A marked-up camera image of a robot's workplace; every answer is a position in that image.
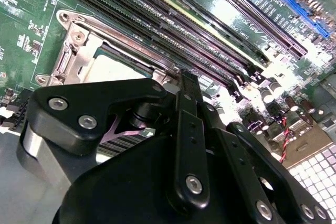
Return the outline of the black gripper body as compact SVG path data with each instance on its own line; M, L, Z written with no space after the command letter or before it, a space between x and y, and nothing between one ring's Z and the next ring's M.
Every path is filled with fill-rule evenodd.
M197 110L162 135L81 175L54 223L231 223Z

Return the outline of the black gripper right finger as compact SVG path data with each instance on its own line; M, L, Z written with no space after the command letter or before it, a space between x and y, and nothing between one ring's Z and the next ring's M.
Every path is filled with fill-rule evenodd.
M197 109L231 223L331 223L327 211L243 125L225 126L202 100Z

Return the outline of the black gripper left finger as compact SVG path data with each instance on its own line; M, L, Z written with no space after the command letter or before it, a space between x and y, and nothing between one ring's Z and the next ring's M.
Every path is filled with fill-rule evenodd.
M200 100L198 78L188 71L169 90L149 78L40 88L28 100L17 158L66 195L91 169L173 135L178 112L196 114Z

